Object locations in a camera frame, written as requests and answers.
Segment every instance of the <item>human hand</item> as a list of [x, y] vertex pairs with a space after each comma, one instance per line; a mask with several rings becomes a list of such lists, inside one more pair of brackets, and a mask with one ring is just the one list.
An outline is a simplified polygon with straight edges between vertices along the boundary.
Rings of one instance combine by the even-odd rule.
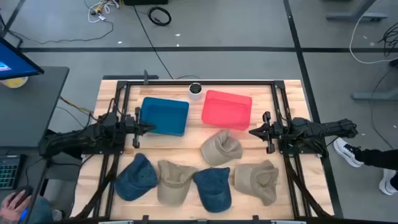
[[11, 200], [11, 197], [15, 193], [9, 194], [1, 203], [0, 208], [0, 224], [17, 224], [22, 212], [30, 204], [30, 196], [27, 197], [18, 207], [17, 202], [24, 196], [25, 190], [19, 192], [19, 194]]

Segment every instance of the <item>wooden tabletop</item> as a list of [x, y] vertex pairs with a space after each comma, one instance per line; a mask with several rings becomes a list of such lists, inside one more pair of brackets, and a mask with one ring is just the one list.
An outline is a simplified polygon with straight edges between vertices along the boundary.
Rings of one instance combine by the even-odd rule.
[[[95, 116], [106, 113], [109, 101], [114, 97], [116, 83], [117, 80], [103, 80], [101, 82]], [[301, 81], [285, 80], [285, 85], [292, 117], [309, 119]], [[143, 215], [149, 215], [151, 220], [250, 220], [253, 215], [259, 215], [260, 219], [265, 220], [293, 218], [283, 157], [279, 153], [266, 154], [267, 143], [248, 133], [248, 130], [263, 124], [262, 114], [265, 111], [271, 112], [272, 122], [275, 119], [271, 88], [264, 87], [264, 85], [208, 85], [203, 86], [203, 90], [204, 92], [207, 90], [218, 90], [252, 97], [250, 127], [245, 131], [230, 131], [230, 135], [238, 139], [242, 144], [244, 149], [243, 156], [241, 159], [235, 159], [219, 166], [231, 168], [229, 177], [232, 195], [231, 208], [221, 213], [207, 212], [201, 204], [197, 187], [192, 182], [187, 198], [180, 207], [162, 205], [157, 199], [156, 188], [133, 202], [124, 201], [115, 193], [111, 219], [140, 220]], [[125, 153], [120, 157], [118, 173], [132, 162], [134, 155], [138, 152], [145, 154], [157, 171], [157, 161], [161, 159], [180, 165], [194, 166], [200, 170], [209, 168], [209, 165], [201, 155], [200, 146], [206, 139], [217, 133], [220, 128], [203, 124], [201, 121], [201, 111], [205, 97], [203, 96], [200, 101], [189, 100], [187, 86], [133, 86], [129, 97], [129, 113], [134, 114], [134, 108], [141, 106], [143, 99], [147, 96], [189, 102], [190, 107], [185, 134], [182, 137], [176, 137], [147, 133], [140, 137], [141, 147], [139, 149], [133, 148], [132, 136], [127, 135]], [[320, 159], [314, 154], [300, 155], [300, 158], [308, 190], [326, 212], [333, 213]], [[81, 168], [72, 216], [82, 210], [97, 189], [102, 159], [103, 156], [93, 156]], [[258, 198], [242, 194], [235, 190], [233, 186], [234, 167], [236, 165], [245, 163], [258, 164], [266, 159], [279, 168], [276, 190], [277, 200], [268, 207], [263, 206]], [[100, 214], [104, 213], [106, 192], [107, 190], [103, 194]], [[296, 190], [296, 192], [300, 204], [300, 214], [303, 215], [301, 194], [299, 190]]]

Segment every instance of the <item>black desk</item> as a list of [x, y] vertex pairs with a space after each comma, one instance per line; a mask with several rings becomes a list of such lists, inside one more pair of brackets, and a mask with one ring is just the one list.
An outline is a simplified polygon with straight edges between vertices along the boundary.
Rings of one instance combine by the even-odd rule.
[[[43, 75], [29, 77], [20, 88], [10, 89], [0, 85], [0, 155], [27, 155], [18, 187], [27, 183], [26, 168], [40, 159], [38, 146], [47, 131], [69, 72], [67, 67], [43, 69]], [[29, 185], [33, 188], [39, 183], [44, 165], [45, 162], [40, 161], [28, 170]], [[0, 200], [11, 192], [0, 190]]]

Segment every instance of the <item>monitor screen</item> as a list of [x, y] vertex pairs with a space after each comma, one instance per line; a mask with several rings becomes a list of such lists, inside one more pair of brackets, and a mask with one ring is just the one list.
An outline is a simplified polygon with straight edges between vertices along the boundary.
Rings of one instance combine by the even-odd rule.
[[0, 38], [0, 80], [38, 75], [43, 70]]

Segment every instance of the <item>blue bin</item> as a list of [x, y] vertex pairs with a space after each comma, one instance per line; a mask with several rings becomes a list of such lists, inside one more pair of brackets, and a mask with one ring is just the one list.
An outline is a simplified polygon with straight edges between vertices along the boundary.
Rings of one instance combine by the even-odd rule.
[[187, 124], [189, 103], [145, 97], [141, 106], [141, 120], [156, 126], [153, 133], [183, 136]]

